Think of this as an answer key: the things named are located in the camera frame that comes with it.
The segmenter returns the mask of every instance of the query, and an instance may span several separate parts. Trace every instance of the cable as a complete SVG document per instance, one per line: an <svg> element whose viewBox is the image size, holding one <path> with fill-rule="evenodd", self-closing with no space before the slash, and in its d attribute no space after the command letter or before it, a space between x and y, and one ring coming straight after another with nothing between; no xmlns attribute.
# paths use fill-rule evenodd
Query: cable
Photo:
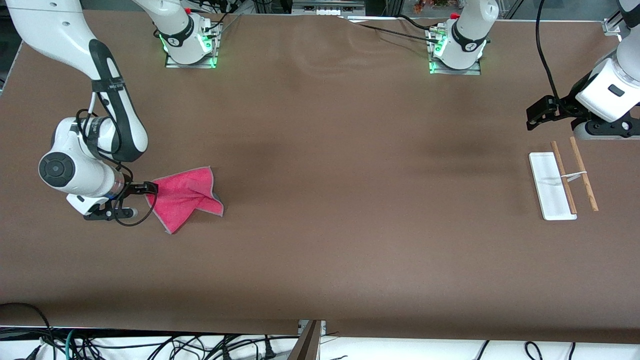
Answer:
<svg viewBox="0 0 640 360"><path fill-rule="evenodd" d="M100 99L100 102L103 103L103 99L102 96L100 94L97 93L93 93L92 95L92 100L91 103L89 105L89 107L91 108L92 106L95 105L95 98ZM111 116L111 113L109 112L109 109L107 109L105 107L105 110L107 111L107 113L109 114L109 119L111 119L111 122L113 123L115 129L116 129L116 134L118 135L118 146L114 151L107 151L104 149L101 149L100 147L96 146L96 149L98 151L98 155L111 162L112 164L114 164L116 166L116 170L120 170L121 168L125 169L126 171L128 171L129 173L129 180L124 184L122 190L120 191L120 193L116 196L115 199L115 204L116 204L116 210L117 209L121 209L124 203L124 194L127 192L127 190L131 187L131 185L133 184L133 171L131 171L131 169L129 169L128 167L126 167L125 165L123 165L121 162L119 161L115 161L109 157L107 157L105 154L115 154L116 152L118 152L121 148L122 148L122 133L120 132L120 127L118 126L118 122L113 120L113 116ZM84 122L82 120L80 120L80 114L82 114L83 112L87 112L87 116L84 119ZM88 138L86 135L86 125L89 122L89 119L91 118L91 116L96 117L97 115L95 113L93 113L92 111L90 111L90 109L80 109L76 112L76 126L78 127L78 129L80 130L80 133L82 134L82 139L84 141L84 144L87 145L88 143ZM154 208L156 207L156 203L157 203L157 193L158 193L158 187L156 184L151 183L151 182L145 182L145 184L153 184L152 185L152 194L154 195L154 201L151 204L151 207L149 209L149 211L145 214L145 216L140 219L137 222L131 223L131 224L127 224L125 222L122 222L119 218L118 218L118 212L114 211L113 213L113 217L114 220L116 220L116 222L122 226L126 226L126 227L133 227L133 226L137 226L140 225L143 221L145 221L153 212Z"/></svg>
<svg viewBox="0 0 640 360"><path fill-rule="evenodd" d="M51 340L52 343L55 341L55 338L53 337L53 332L51 331L51 324L49 323L49 320L47 319L47 317L44 315L44 313L39 308L37 308L34 305L28 304L26 302L5 302L4 304L0 304L0 307L4 307L4 306L28 307L28 308L32 309L33 311L35 311L36 313L38 313L38 316L40 316L40 318L44 322L44 325L47 327L47 332L49 334L49 339ZM55 349L54 349L53 350L53 360L56 360L56 358L57 358L56 353L57 353L57 351L55 351Z"/></svg>
<svg viewBox="0 0 640 360"><path fill-rule="evenodd" d="M429 28L431 28L432 26L436 26L436 25L438 25L438 23L436 22L436 23L435 23L435 24L433 24L433 25L429 25L429 26L422 26L422 25L418 24L417 22L413 21L413 19L412 19L412 18L410 18L409 16L403 15L403 14L401 14L401 13L397 14L397 15L396 15L396 16L394 16L394 17L397 17L397 18L400 18L400 19L407 20L411 25L415 26L416 28L422 29L422 30L428 30L428 29L429 29Z"/></svg>
<svg viewBox="0 0 640 360"><path fill-rule="evenodd" d="M554 97L556 98L556 102L558 103L558 105L560 105L560 107L567 112L567 114L573 116L573 117L579 117L582 116L581 113L574 113L572 111L568 111L565 107L564 104L562 102L562 100L560 99L560 96L558 96L558 91L556 89L556 84L554 83L554 78L551 75L551 70L549 69L549 65L547 64L547 59L545 59L545 55L542 51L542 46L540 45L540 17L542 16L542 8L543 5L545 4L545 0L540 0L540 5L538 6L538 14L536 16L536 47L538 48L538 55L540 56L540 61L542 61L542 66L545 68L545 72L547 73L547 78L549 80L549 85L551 86L551 91L554 94Z"/></svg>
<svg viewBox="0 0 640 360"><path fill-rule="evenodd" d="M41 347L41 345L38 345L35 349L33 349L33 351L27 357L25 357L25 360L36 360Z"/></svg>
<svg viewBox="0 0 640 360"><path fill-rule="evenodd" d="M274 336L274 337L272 337L272 338L269 338L269 340L298 339L298 338L299 338L299 336ZM266 340L266 339L257 339L257 340L249 340L249 339L245 339L245 340L241 340L241 341L238 341L237 343L229 344L229 345L228 345L228 347L227 347L227 350L228 350L229 352L231 352L231 351L236 350L236 349L238 349L238 348L245 347L245 346L247 346L247 345L251 345L251 344L255 344L255 343L260 343L260 342L263 342L263 341L265 341L265 340ZM219 359L222 355L223 355L223 354L217 355L216 357L214 357L214 358L213 358L213 359L211 359L211 360L217 360L217 359Z"/></svg>
<svg viewBox="0 0 640 360"><path fill-rule="evenodd" d="M195 4L195 5L198 5L201 9L203 9L203 8L202 8L203 6L208 6L208 7L210 7L210 8L211 8L211 13L213 13L213 12L216 12L216 13L217 13L217 12L218 12L218 10L222 11L222 9L221 9L220 7L216 8L213 4L211 4L211 2L210 2L210 1L209 1L209 4L210 4L210 5L205 5L205 4L204 4L204 0L203 0L203 1L186 0L186 1L189 1L190 3Z"/></svg>
<svg viewBox="0 0 640 360"><path fill-rule="evenodd" d="M273 352L273 348L271 347L269 336L265 335L264 336L264 360L271 360L276 356L277 356L276 353Z"/></svg>
<svg viewBox="0 0 640 360"><path fill-rule="evenodd" d="M484 353L484 350L486 349L487 345L489 345L489 340L486 340L482 344L482 347L480 348L480 352L478 353L478 356L476 357L476 360L480 360L482 358L482 354Z"/></svg>
<svg viewBox="0 0 640 360"><path fill-rule="evenodd" d="M508 19L513 19L513 16L516 15L516 12L520 9L522 3L524 3L524 0L521 0L520 4L518 4L518 6L513 11L509 11L511 13L511 17L509 17Z"/></svg>
<svg viewBox="0 0 640 360"><path fill-rule="evenodd" d="M184 351L186 351L186 352L190 352L190 353L192 353L192 354L196 355L196 356L198 357L198 360L201 360L201 359L200 359L200 355L198 355L196 352L194 352L194 351L189 350L189 349L187 349L187 348L186 348L186 347L189 345L189 343L191 343L192 341L194 341L194 340L199 340L198 338L199 338L199 336L194 336L194 337L193 337L193 339L191 339L191 340L187 341L186 343L183 343L183 342L181 342L180 340L172 341L173 350L171 351L171 354L169 355L169 360L174 360L174 359L175 359L175 356L176 356L176 355L178 354L178 352L180 352L181 350L184 350ZM176 346L175 346L175 343L178 343L178 344L180 344L181 346L180 346L180 347L176 347Z"/></svg>
<svg viewBox="0 0 640 360"><path fill-rule="evenodd" d="M569 356L567 357L567 360L573 359L573 351L575 351L575 343L571 343L571 350L569 350Z"/></svg>
<svg viewBox="0 0 640 360"><path fill-rule="evenodd" d="M529 352L529 345L533 345L534 348L536 348L536 351L538 352L538 358L535 359L533 356L531 356L531 353ZM529 359L531 360L542 360L542 353L540 352L540 348L537 346L537 344L533 341L527 341L526 343L524 343L524 351L527 353L527 356L529 356Z"/></svg>
<svg viewBox="0 0 640 360"><path fill-rule="evenodd" d="M93 344L93 347L97 347L97 348L110 348L110 349L124 349L124 348L139 348L139 347L156 347L162 345L162 343L153 343L153 344L140 344L140 345L126 345L126 346L121 346L121 347L114 347L114 346L107 346L107 345L95 345Z"/></svg>
<svg viewBox="0 0 640 360"><path fill-rule="evenodd" d="M426 41L426 42L432 42L432 43L437 43L438 42L436 39L432 39L432 38L417 37L415 35L398 33L396 31L387 30L387 29L383 29L383 28L377 28L375 26L365 25L365 24L361 24L361 23L357 23L357 24L360 25L360 26L364 26L365 28L374 29L374 30L380 30L380 31L384 31L386 33L395 34L395 35L399 35L399 36L402 36L402 37L414 38L414 39L418 39L418 40L422 40L422 41Z"/></svg>
<svg viewBox="0 0 640 360"><path fill-rule="evenodd" d="M71 337L73 336L74 331L71 330L69 331L69 334L67 335L67 340L65 341L65 357L67 358L67 360L71 360L71 356L69 355L69 345L71 345Z"/></svg>
<svg viewBox="0 0 640 360"><path fill-rule="evenodd" d="M98 94L96 94L95 92L92 92L91 93L91 101L89 102L89 108L87 109L86 112L93 113L93 107L95 106L96 98L98 98Z"/></svg>
<svg viewBox="0 0 640 360"><path fill-rule="evenodd" d="M168 338L164 343L161 343L153 352L151 352L151 354L149 354L149 357L147 358L147 360L154 360L156 358L156 356L158 356L158 354L160 353L160 351L167 346L167 344L169 344L170 342L172 342L177 336L172 336L171 338Z"/></svg>
<svg viewBox="0 0 640 360"><path fill-rule="evenodd" d="M215 25L209 26L208 28L205 28L204 31L209 31L213 28L215 28L216 26L220 25L222 23L223 20L225 20L225 17L227 17L227 15L229 15L230 13L225 13L224 15L222 15L222 18L220 18L220 20L218 22L216 22Z"/></svg>

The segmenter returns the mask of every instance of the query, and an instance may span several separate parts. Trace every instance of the black strap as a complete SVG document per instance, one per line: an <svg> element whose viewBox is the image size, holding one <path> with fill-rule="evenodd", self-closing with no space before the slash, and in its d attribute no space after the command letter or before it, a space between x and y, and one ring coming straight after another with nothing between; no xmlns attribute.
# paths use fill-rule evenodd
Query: black strap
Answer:
<svg viewBox="0 0 640 360"><path fill-rule="evenodd" d="M122 76L105 80L91 80L93 92L118 92L124 89L124 79Z"/></svg>
<svg viewBox="0 0 640 360"><path fill-rule="evenodd" d="M618 4L618 9L620 9L620 13L622 14L622 19L627 24L629 29L633 29L638 24L640 24L640 4L636 5L633 9L624 9L622 4L620 4L620 0L616 1Z"/></svg>
<svg viewBox="0 0 640 360"><path fill-rule="evenodd" d="M191 36L191 34L193 33L193 18L190 16L187 16L189 18L189 24L187 24L187 27L184 28L184 30L182 30L181 32L177 33L177 34L165 34L162 31L158 30L158 32L160 33L160 36L164 39L164 42L167 43L169 46L172 47L180 47L182 46L182 43Z"/></svg>
<svg viewBox="0 0 640 360"><path fill-rule="evenodd" d="M86 146L93 155L94 158L100 159L100 153L98 152L98 138L100 137L100 125L107 120L111 119L107 116L92 118L88 126L89 133L86 135Z"/></svg>
<svg viewBox="0 0 640 360"><path fill-rule="evenodd" d="M465 38L458 31L458 21L457 20L456 20L456 22L453 23L453 26L451 27L451 34L453 35L453 39L458 44L460 44L460 47L462 47L462 51L464 51L465 53L474 52L480 45L482 45L482 43L486 39L486 35L483 38L478 39L478 40L471 40L469 38Z"/></svg>

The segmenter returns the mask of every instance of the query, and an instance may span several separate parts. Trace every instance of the white tray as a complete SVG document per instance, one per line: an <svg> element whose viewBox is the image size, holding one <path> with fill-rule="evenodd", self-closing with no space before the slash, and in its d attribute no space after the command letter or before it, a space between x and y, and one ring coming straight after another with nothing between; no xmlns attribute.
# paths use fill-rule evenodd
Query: white tray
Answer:
<svg viewBox="0 0 640 360"><path fill-rule="evenodd" d="M532 152L529 154L531 171L538 191L542 217L545 220L575 220L562 186L560 171L553 152Z"/></svg>

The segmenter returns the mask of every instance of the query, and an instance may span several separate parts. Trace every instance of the red cloth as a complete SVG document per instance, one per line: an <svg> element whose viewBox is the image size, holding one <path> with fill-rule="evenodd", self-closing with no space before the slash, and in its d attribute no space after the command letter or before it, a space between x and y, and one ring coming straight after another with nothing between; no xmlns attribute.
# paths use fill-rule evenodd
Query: red cloth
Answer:
<svg viewBox="0 0 640 360"><path fill-rule="evenodd" d="M195 210L222 216L224 206L213 193L211 167L195 168L154 180L158 184L158 198L154 213L167 233L175 233ZM147 194L149 206L154 196Z"/></svg>

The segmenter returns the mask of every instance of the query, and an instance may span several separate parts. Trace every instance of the plug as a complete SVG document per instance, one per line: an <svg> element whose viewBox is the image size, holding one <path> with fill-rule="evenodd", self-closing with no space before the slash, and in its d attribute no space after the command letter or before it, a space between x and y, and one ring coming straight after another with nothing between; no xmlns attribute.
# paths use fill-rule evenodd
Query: plug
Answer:
<svg viewBox="0 0 640 360"><path fill-rule="evenodd" d="M264 340L264 347L265 347L265 351L264 351L264 360L271 360L274 357L276 357L276 353L273 352L273 349L271 348L271 342L269 341L269 336L265 335L264 336L265 340Z"/></svg>
<svg viewBox="0 0 640 360"><path fill-rule="evenodd" d="M38 356L38 351L40 351L40 346L41 345L38 345L38 347L33 349L33 351L29 354L29 356L27 356L25 360L36 360L36 356Z"/></svg>
<svg viewBox="0 0 640 360"><path fill-rule="evenodd" d="M233 360L226 345L222 347L222 360Z"/></svg>

